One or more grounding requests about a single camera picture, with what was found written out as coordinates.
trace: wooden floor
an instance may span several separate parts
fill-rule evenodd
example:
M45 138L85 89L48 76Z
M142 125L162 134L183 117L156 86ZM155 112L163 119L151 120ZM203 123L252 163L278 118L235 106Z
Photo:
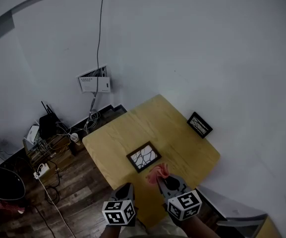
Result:
M101 125L99 126L123 113L123 110L107 111L102 114ZM57 207L77 238L98 238L106 226L101 212L102 204L109 198L112 189L84 146L75 147L75 151L76 156L72 156L67 151L62 156L53 158L60 169L60 185L57 187L60 201ZM39 209L57 238L72 237L54 206L45 200L45 191L41 184L33 178L29 166L18 158L21 154L24 155L25 153L21 152L17 156L9 158L5 167L13 169L16 166L16 171L22 177L26 187L25 198L27 201L23 203L28 204L28 207L24 214L0 210L0 237L53 237L32 205ZM44 185L57 184L57 174L53 173L54 175L46 178L46 180L41 179ZM217 228L216 221L219 217L205 203L199 218L213 230Z

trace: red object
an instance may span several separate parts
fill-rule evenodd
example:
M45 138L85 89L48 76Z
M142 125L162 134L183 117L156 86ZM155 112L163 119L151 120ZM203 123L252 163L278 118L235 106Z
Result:
M148 175L146 176L146 179L150 184L156 184L157 177L167 178L168 176L169 176L168 164L161 163L149 171Z
M0 200L0 210L7 210L11 212L24 212L25 207L20 207L18 204Z

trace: framed picture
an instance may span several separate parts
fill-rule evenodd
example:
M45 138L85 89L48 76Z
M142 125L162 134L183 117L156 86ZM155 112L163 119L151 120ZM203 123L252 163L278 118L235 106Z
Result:
M196 112L193 112L187 123L201 138L205 138L212 131L212 128Z
M147 142L146 144L143 144L141 147L132 151L126 157L139 173L159 160L161 155L159 152L157 152L151 142Z

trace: power strip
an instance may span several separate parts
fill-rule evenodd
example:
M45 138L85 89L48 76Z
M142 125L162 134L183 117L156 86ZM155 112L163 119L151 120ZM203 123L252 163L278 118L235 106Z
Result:
M38 180L40 177L42 177L48 170L49 170L49 166L47 165L47 163L45 164L41 164L39 166L39 170L38 171L38 174L36 172L34 172L34 178L36 180Z

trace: white cube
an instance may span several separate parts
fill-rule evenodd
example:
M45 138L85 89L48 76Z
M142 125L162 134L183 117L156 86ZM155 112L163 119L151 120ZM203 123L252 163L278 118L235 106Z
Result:
M198 193L193 190L168 200L167 211L176 219L182 221L198 214L202 201Z
M106 201L103 203L102 213L109 225L127 225L135 216L131 200Z

